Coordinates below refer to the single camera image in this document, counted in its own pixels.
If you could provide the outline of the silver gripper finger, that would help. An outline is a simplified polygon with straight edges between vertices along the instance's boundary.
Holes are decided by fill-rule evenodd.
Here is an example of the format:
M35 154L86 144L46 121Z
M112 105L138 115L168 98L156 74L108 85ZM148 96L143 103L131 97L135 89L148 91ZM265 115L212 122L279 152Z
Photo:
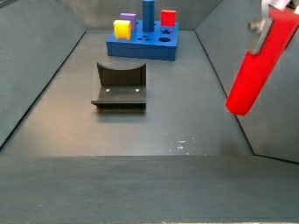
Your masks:
M251 31L247 50L251 54L259 53L271 28L273 19L269 16L269 3L270 0L261 0L261 17L247 24L247 28Z

